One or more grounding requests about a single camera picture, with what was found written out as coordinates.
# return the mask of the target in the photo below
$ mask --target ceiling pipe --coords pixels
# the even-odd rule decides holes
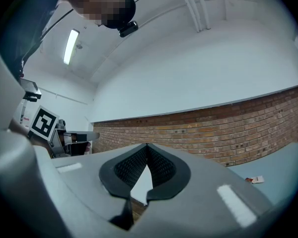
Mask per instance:
[[[192,6],[191,6],[189,0],[185,0],[185,2],[186,2],[187,5],[188,5],[189,11],[190,11],[191,16],[192,16],[192,18],[193,18],[193,22],[194,22],[195,28],[196,28],[197,32],[199,33],[199,32],[200,32],[200,28],[199,28],[199,25],[198,25],[197,18],[196,18],[195,14],[194,14],[193,8],[192,8]]]
[[[201,23],[201,17],[200,17],[198,8],[197,8],[197,4],[195,3],[194,0],[189,0],[189,2],[191,3],[191,6],[192,6],[193,11],[194,11],[194,14],[195,14],[195,17],[196,17],[196,19],[198,21],[199,29],[200,29],[200,31],[202,31],[203,30],[203,27],[202,27],[202,23]]]
[[[224,0],[225,20],[227,20],[227,0]]]
[[[207,5],[205,3],[205,0],[200,0],[200,4],[201,4],[202,10],[203,10],[206,27],[209,30],[209,29],[211,29],[211,27],[210,27],[209,14],[208,14]]]

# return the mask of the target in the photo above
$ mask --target fluorescent ceiling light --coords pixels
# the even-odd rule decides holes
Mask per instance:
[[[64,54],[64,63],[69,65],[71,60],[72,51],[76,42],[76,39],[79,35],[79,31],[73,29],[71,30],[68,43],[66,45],[65,54]]]

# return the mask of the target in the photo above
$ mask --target black cable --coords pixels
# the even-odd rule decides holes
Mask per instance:
[[[42,34],[40,40],[35,43],[27,53],[25,53],[25,55],[22,58],[21,61],[21,66],[22,68],[24,68],[24,65],[26,63],[26,61],[30,58],[30,56],[33,55],[33,53],[39,48],[39,46],[41,45],[41,43],[43,42],[44,37],[49,33],[49,31],[52,30],[53,27],[55,27],[63,18],[65,18],[67,15],[69,15],[74,9],[69,10],[67,13],[65,13],[61,18],[58,19],[58,21],[56,21],[48,30],[45,31],[44,34]]]
[[[44,37],[49,33],[49,31],[56,26],[63,18],[65,18],[67,15],[69,15],[74,9],[69,10],[67,13],[65,13],[62,17],[60,17],[60,19],[58,21],[56,21],[48,30],[45,31],[44,34],[42,34],[41,38],[40,38],[40,42],[43,41]]]

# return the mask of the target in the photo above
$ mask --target red brick wall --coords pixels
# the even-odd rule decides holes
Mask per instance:
[[[242,164],[298,142],[298,87],[249,101],[172,115],[97,122],[93,153],[158,143]]]

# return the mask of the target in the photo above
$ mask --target small paper debris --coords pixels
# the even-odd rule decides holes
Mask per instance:
[[[245,181],[247,181],[247,182],[252,182],[253,179],[252,179],[252,178],[246,178]]]
[[[263,178],[263,176],[252,177],[251,179],[252,179],[252,183],[253,183],[253,184],[254,184],[254,183],[262,183],[262,182],[264,182],[264,178]]]

